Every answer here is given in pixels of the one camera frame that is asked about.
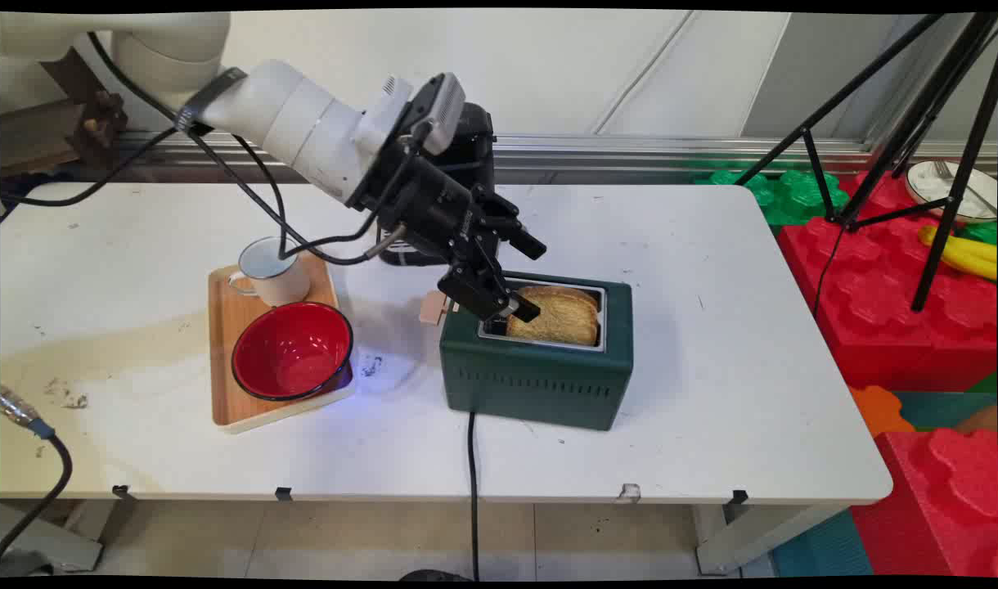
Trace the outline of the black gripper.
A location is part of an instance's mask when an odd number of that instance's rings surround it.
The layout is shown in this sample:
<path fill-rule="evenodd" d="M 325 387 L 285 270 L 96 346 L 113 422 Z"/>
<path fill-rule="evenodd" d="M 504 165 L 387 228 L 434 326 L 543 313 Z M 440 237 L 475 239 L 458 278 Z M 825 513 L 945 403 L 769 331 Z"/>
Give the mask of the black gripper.
<path fill-rule="evenodd" d="M 481 321 L 514 316 L 530 323 L 541 309 L 507 285 L 497 259 L 499 240 L 537 260 L 547 247 L 520 221 L 520 209 L 495 192 L 491 152 L 440 156 L 386 152 L 358 183 L 349 208 L 421 256 L 449 265 L 437 288 Z"/>

